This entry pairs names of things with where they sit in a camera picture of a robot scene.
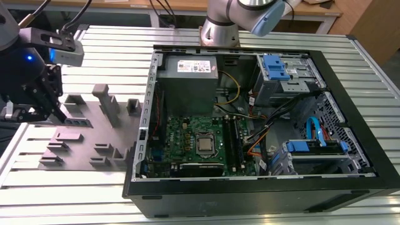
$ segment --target motherboard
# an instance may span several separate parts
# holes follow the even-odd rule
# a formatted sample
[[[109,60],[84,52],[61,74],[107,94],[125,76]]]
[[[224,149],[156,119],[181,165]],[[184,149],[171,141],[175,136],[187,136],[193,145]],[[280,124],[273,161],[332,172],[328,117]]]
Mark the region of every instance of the motherboard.
[[[165,146],[152,148],[151,176],[173,177],[175,171],[189,171],[176,174],[185,177],[200,171],[207,176],[255,175],[253,161],[245,161],[243,152],[247,135],[240,117],[168,117]]]

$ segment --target gray platform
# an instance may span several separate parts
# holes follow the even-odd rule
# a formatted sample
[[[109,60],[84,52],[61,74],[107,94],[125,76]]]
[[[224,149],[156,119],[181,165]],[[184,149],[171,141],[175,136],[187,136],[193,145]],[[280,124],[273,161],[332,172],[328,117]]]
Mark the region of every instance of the gray platform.
[[[81,102],[71,105],[69,109],[72,106],[75,114],[81,113],[81,117],[89,121],[89,127],[57,127],[39,169],[125,171],[140,115],[129,116],[127,103],[119,103],[120,125],[112,127],[99,102]]]
[[[193,29],[91,26],[80,35],[83,67],[63,68],[64,92],[92,97],[95,83],[109,84],[119,102],[143,102],[153,44],[197,45]],[[240,32],[243,47],[323,51],[343,86],[400,171],[399,90],[357,42],[345,36]],[[37,164],[56,129],[21,125],[0,162],[0,224],[273,224],[396,225],[400,192],[373,197],[331,213],[147,219],[121,198],[124,172],[40,171]]]

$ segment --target blue plastic latch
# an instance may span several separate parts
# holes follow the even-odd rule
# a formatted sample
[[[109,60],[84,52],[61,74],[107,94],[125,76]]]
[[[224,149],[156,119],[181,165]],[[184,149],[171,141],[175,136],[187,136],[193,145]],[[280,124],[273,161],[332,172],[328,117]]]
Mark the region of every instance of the blue plastic latch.
[[[288,81],[291,76],[285,71],[285,64],[277,55],[264,55],[264,68],[268,71],[268,78],[272,81]]]
[[[295,148],[295,152],[307,152],[311,151],[307,145],[307,142],[291,142]]]
[[[344,153],[347,153],[349,151],[349,146],[344,141],[340,142],[340,147],[341,147]]]
[[[280,154],[276,154],[276,156],[273,157],[272,161],[271,161],[271,165],[273,165],[276,163],[276,161],[280,158]]]
[[[292,142],[287,143],[287,148],[288,148],[288,151],[289,151],[289,152],[293,152],[293,151],[295,151],[295,147],[293,147]]]

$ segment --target cable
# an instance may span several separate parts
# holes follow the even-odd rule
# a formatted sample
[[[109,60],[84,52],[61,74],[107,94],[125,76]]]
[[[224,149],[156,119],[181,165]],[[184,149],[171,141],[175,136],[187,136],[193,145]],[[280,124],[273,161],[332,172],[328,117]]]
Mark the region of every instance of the cable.
[[[235,116],[243,116],[245,118],[249,118],[249,119],[256,119],[255,117],[251,117],[248,115],[244,115],[244,114],[240,114],[240,113],[233,113],[233,112],[229,112],[228,110],[225,110],[220,105],[216,105],[216,107],[219,109],[221,109],[227,114],[231,114],[231,115],[235,115]]]
[[[171,12],[172,12],[172,17],[173,17],[173,21],[175,21],[175,27],[177,27],[177,21],[176,21],[176,16],[175,16],[173,10],[172,10],[172,8],[171,8],[171,5],[169,5],[169,3],[168,3],[168,0],[164,0],[164,1],[165,1],[165,3],[167,3],[167,6],[168,6]]]
[[[251,106],[249,106],[249,116],[257,117],[256,115],[252,114],[252,109],[253,109],[253,106],[251,105]]]
[[[43,12],[43,10],[47,7],[47,5],[49,4],[49,2],[51,2],[51,0],[45,0],[43,2],[43,4],[39,6],[39,8],[35,10],[35,12],[25,16],[25,18],[19,23],[20,28],[25,28],[32,23],[32,21],[39,16],[39,14]]]
[[[268,127],[272,125],[273,120],[277,119],[281,115],[287,114],[293,109],[293,107],[296,106],[297,102],[301,99],[304,99],[307,97],[311,97],[311,96],[316,96],[321,92],[323,92],[321,90],[316,90],[316,91],[309,92],[309,93],[299,94],[296,97],[293,97],[291,100],[288,100],[283,105],[280,105],[275,109],[275,111],[271,113],[271,115],[268,116],[268,118],[267,118],[267,121],[265,121],[265,125],[267,126],[259,132],[256,132],[253,135],[251,135],[248,137],[248,140],[251,140],[252,138],[255,138],[256,136],[259,136],[260,134],[263,134],[263,132],[265,132],[265,130],[268,129]]]
[[[32,13],[32,15],[36,17],[44,10],[44,8],[48,6],[51,0],[45,0],[43,2],[43,4],[39,6],[39,8],[35,10],[35,12]]]
[[[295,9],[293,9],[293,6],[287,1],[288,0],[284,0],[284,2],[289,5],[289,7],[292,9],[292,19],[291,19],[289,25],[288,25],[288,28],[291,28],[291,26],[293,25],[293,22],[295,22]]]
[[[239,95],[240,95],[240,85],[239,85],[236,79],[233,78],[233,76],[231,76],[231,74],[228,74],[225,71],[219,71],[219,72],[221,72],[224,75],[227,75],[232,79],[232,81],[235,82],[235,84],[237,86],[237,93],[236,93],[235,98],[231,101],[228,101],[228,102],[215,103],[215,105],[227,105],[227,104],[229,104],[231,102],[233,102],[239,98]]]
[[[260,143],[260,141],[264,139],[265,135],[268,134],[268,131],[261,135],[261,137],[257,139],[257,141],[253,143],[253,145],[251,146],[249,150],[248,150],[248,155],[256,155],[261,157],[261,154],[259,153],[253,153],[252,150],[256,147],[256,145]]]
[[[165,8],[165,6],[163,5],[163,3],[160,2],[160,0],[156,0],[156,1],[157,1],[157,3],[163,6],[163,8],[164,8],[164,10],[167,11],[167,13],[172,16],[175,27],[177,27],[175,13],[173,13],[173,11],[172,11],[172,9],[171,9],[169,3],[168,3],[167,0],[165,0],[167,5],[168,5],[168,7],[169,7],[169,9],[171,9],[172,14],[171,14],[169,10]]]
[[[228,105],[231,105],[231,107],[232,107],[232,109],[235,110],[236,113],[240,113],[239,109],[236,108],[236,106],[233,105],[232,102]]]
[[[155,8],[155,5],[152,4],[152,0],[149,0],[149,4],[151,4],[151,7],[152,7],[152,10],[155,10],[155,13],[157,15],[157,18],[159,20],[161,21],[161,23],[165,25],[165,27],[169,27],[168,23],[164,21],[164,19],[160,17],[159,13],[157,13],[157,10]]]
[[[61,31],[68,31],[68,29],[75,25],[75,23],[77,22],[77,20],[80,19],[81,15],[84,14],[84,12],[87,11],[89,5],[92,3],[92,0],[88,0],[85,5],[83,6],[80,12],[76,14],[76,16],[73,17],[73,19],[65,23],[65,25],[61,28]]]

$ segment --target wooden table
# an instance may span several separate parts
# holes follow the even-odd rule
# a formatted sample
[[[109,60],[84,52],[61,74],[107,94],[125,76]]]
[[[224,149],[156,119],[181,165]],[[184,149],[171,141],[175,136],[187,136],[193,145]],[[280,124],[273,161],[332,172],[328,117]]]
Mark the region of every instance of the wooden table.
[[[36,9],[37,5],[44,0],[3,0],[9,9]],[[52,0],[47,6],[48,11],[80,11],[87,0]],[[160,27],[157,15],[151,8],[149,0],[129,0],[120,2],[108,2],[111,0],[93,0],[88,12],[104,13],[140,13],[149,14],[152,27]],[[176,15],[200,15],[207,14],[207,0],[169,0],[171,7]],[[167,14],[163,7],[153,0],[155,8],[159,14]],[[295,8],[295,20],[320,21],[317,34],[327,34],[337,17],[341,16],[341,11],[333,4],[331,9],[321,8],[319,4],[311,5],[301,2]],[[285,15],[283,20],[291,20],[292,16]]]

